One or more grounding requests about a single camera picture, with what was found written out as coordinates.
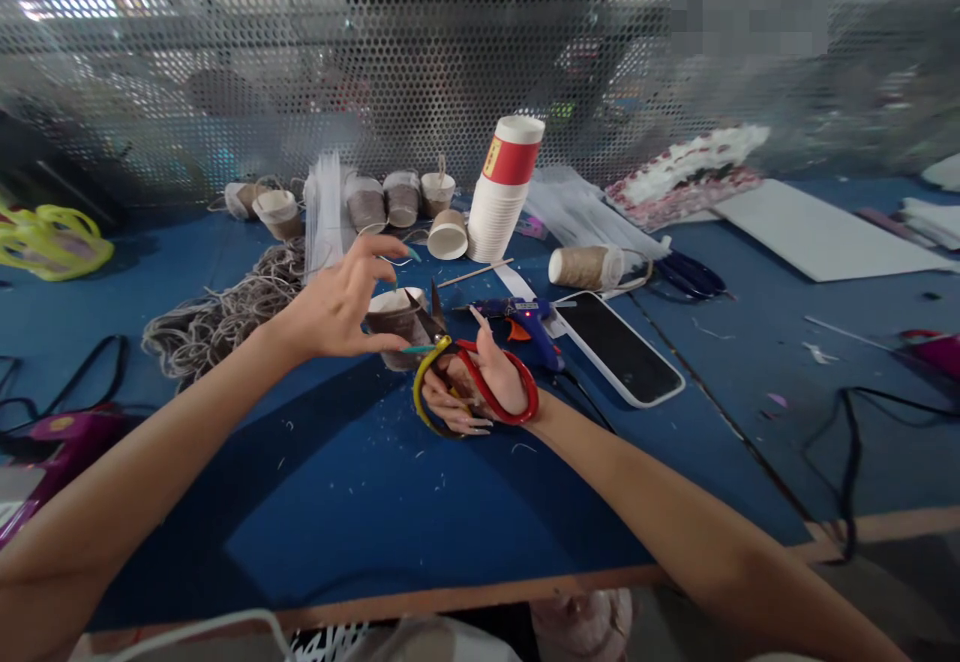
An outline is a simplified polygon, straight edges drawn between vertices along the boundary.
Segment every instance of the smartphone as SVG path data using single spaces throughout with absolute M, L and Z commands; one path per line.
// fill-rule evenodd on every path
M 577 292 L 557 310 L 571 339 L 627 404 L 654 407 L 683 391 L 686 380 L 594 292 Z

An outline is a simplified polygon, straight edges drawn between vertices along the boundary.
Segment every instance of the blue glue gun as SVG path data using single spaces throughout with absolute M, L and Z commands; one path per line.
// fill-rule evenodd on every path
M 533 340 L 544 366 L 551 372 L 563 371 L 563 358 L 547 334 L 541 320 L 553 311 L 550 302 L 537 297 L 527 302 L 522 297 L 502 297 L 474 302 L 473 306 L 484 317 L 503 317 L 510 323 L 507 339 L 518 342 Z

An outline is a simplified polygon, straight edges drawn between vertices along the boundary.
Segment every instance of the blue table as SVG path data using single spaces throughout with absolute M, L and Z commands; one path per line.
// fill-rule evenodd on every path
M 131 229 L 117 241 L 114 262 L 94 277 L 48 284 L 4 271 L 14 288 L 0 293 L 0 352 L 25 360 L 13 393 L 45 404 L 101 337 L 139 339 L 147 320 L 204 286 L 239 281 L 272 244 L 261 226 L 224 215 L 143 215 Z M 539 293 L 565 294 L 546 282 L 548 245 L 517 236 L 508 254 Z M 450 279 L 477 267 L 467 260 L 411 263 L 400 279 L 424 285 L 431 275 Z M 490 273 L 442 292 L 452 307 L 505 290 Z M 630 299 L 613 304 L 680 366 Z M 475 329 L 465 318 L 448 319 L 455 333 Z M 505 328 L 498 329 L 505 339 Z M 560 346 L 622 437 L 782 543 L 810 542 L 801 517 L 696 384 L 653 410 L 634 410 L 569 340 Z M 73 406 L 84 403 L 84 393 L 99 394 L 107 367 L 97 366 Z M 586 584 L 627 584 L 626 572 L 595 573 L 652 565 L 602 500 L 531 435 L 504 428 L 469 442 L 443 440 L 416 418 L 410 385 L 409 375 L 386 371 L 378 357 L 316 360 L 289 375 L 130 560 L 91 628 L 417 593 L 427 595 L 419 598 L 427 608 L 450 609 L 547 595 L 556 580 L 573 575 Z M 157 361 L 135 353 L 118 399 L 159 406 L 173 391 Z M 518 591 L 515 583 L 524 580 L 543 582 Z M 484 594 L 471 596 L 477 588 Z
M 874 207 L 890 214 L 904 197 L 958 203 L 956 195 L 905 179 L 794 184 L 851 211 Z M 849 447 L 838 406 L 841 387 L 862 385 L 940 409 L 956 408 L 960 388 L 955 382 L 903 356 L 817 327 L 804 317 L 893 347 L 900 344 L 896 335 L 907 329 L 960 332 L 960 276 L 926 272 L 814 284 L 728 222 L 677 225 L 670 233 L 677 249 L 724 277 L 737 301 L 724 298 L 689 306 L 649 290 L 636 298 L 814 519 L 839 517 L 827 483 L 839 486 Z M 668 289 L 655 286 L 653 291 Z M 926 299 L 925 292 L 942 299 Z M 735 339 L 712 337 L 698 330 L 694 319 L 704 329 Z M 817 364 L 804 342 L 819 345 L 841 361 Z M 768 393 L 785 397 L 789 411 L 772 402 Z M 878 408 L 858 400 L 856 408 L 864 442 L 855 497 L 858 517 L 890 516 L 899 529 L 888 534 L 895 536 L 942 530 L 945 524 L 960 526 L 956 473 L 960 426 L 916 430 L 898 424 L 883 408 L 913 422 L 931 415 L 885 402 Z M 764 410 L 780 416 L 770 420 Z M 805 459 L 805 444 L 824 426 L 826 431 Z

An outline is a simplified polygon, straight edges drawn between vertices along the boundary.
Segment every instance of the perforated metal sheet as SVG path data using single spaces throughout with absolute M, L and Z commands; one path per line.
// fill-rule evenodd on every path
M 756 8 L 743 44 L 715 0 L 0 0 L 0 105 L 132 205 L 330 148 L 375 175 L 442 151 L 470 187 L 516 112 L 546 119 L 542 163 L 596 183 L 740 121 L 773 128 L 772 170 L 956 151 L 957 0 L 731 4 Z

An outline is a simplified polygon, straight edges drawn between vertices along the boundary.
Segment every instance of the wooden stick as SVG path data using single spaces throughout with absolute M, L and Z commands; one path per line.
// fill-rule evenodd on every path
M 503 267 L 503 265 L 505 265 L 505 264 L 510 264 L 511 262 L 513 262 L 513 257 L 511 257 L 511 258 L 508 259 L 508 260 L 500 260 L 499 262 L 494 262 L 494 263 L 493 263 L 492 265 L 490 265 L 489 267 L 484 267 L 483 269 L 476 270 L 476 271 L 474 271 L 474 272 L 471 272 L 471 273 L 468 274 L 468 275 L 463 275 L 462 277 L 455 277 L 455 278 L 452 279 L 452 280 L 447 280 L 447 281 L 444 282 L 443 284 L 438 284 L 438 285 L 437 285 L 437 289 L 440 289 L 441 287 L 446 287 L 447 285 L 456 284 L 457 282 L 460 282 L 461 280 L 467 279 L 467 277 L 473 277 L 474 275 L 483 274 L 484 272 L 489 272 L 490 270 L 496 269 L 497 267 Z

